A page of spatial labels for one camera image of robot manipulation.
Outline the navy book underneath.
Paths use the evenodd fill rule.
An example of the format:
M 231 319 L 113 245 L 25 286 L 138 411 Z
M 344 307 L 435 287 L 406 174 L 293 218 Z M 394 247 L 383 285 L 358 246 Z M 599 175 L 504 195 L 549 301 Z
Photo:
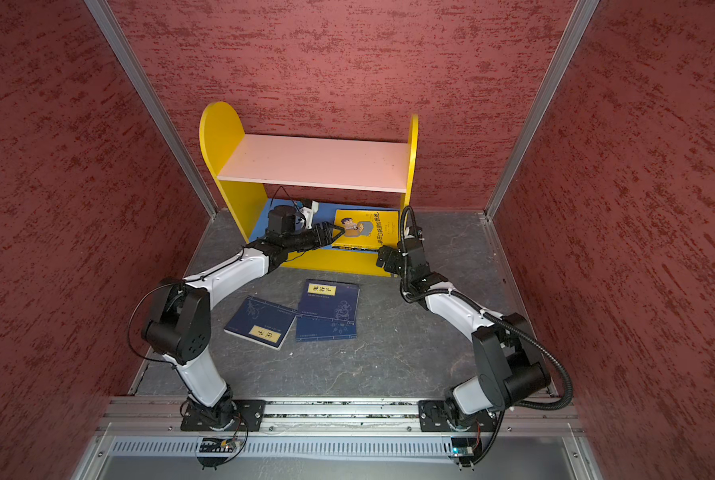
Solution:
M 299 315 L 296 318 L 295 340 L 297 342 L 347 340 L 356 336 L 357 329 L 354 320 L 309 315 Z

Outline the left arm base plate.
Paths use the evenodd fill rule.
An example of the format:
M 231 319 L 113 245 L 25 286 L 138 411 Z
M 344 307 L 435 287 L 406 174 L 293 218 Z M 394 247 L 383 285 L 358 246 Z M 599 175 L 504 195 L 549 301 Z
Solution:
M 225 432 L 246 429 L 257 432 L 266 402 L 260 399 L 229 399 L 205 407 L 190 397 L 183 402 L 180 430 L 184 432 Z

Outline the yellow cartoon cover book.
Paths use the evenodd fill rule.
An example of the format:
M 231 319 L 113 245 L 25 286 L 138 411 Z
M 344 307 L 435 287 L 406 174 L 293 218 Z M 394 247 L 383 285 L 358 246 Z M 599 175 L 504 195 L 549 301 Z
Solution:
M 393 210 L 335 211 L 334 224 L 344 229 L 332 247 L 345 250 L 379 251 L 399 242 L 399 212 Z

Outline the navy book with label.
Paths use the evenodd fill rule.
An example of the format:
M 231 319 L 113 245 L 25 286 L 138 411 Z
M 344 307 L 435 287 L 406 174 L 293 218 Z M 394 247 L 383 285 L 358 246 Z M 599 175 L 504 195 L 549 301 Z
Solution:
M 304 315 L 354 321 L 359 292 L 359 286 L 354 283 L 309 279 L 303 287 L 298 311 Z

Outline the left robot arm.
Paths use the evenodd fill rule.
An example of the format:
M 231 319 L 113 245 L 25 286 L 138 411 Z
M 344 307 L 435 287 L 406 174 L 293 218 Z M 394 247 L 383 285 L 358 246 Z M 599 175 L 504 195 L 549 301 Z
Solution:
M 230 387 L 209 353 L 211 310 L 236 290 L 279 268 L 291 253 L 325 248 L 342 226 L 315 223 L 313 206 L 279 205 L 268 212 L 265 234 L 213 268 L 184 279 L 165 279 L 151 292 L 141 336 L 177 372 L 187 389 L 187 411 L 211 430 L 225 430 L 240 415 Z

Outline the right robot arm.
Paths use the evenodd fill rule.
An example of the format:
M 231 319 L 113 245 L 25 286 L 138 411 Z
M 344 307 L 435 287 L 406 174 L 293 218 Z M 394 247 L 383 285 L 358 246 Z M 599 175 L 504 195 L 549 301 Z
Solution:
M 527 320 L 478 304 L 431 270 L 421 240 L 407 237 L 397 247 L 379 248 L 377 266 L 399 276 L 404 300 L 443 318 L 473 346 L 477 373 L 445 393 L 449 422 L 469 425 L 475 416 L 501 413 L 551 384 Z

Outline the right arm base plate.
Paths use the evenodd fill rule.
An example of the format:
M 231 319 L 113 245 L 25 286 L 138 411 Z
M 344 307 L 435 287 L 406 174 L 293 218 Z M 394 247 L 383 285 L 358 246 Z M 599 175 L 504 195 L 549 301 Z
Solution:
M 447 400 L 419 400 L 419 426 L 425 433 L 467 432 L 475 433 L 483 422 L 475 415 L 459 414 L 455 404 Z

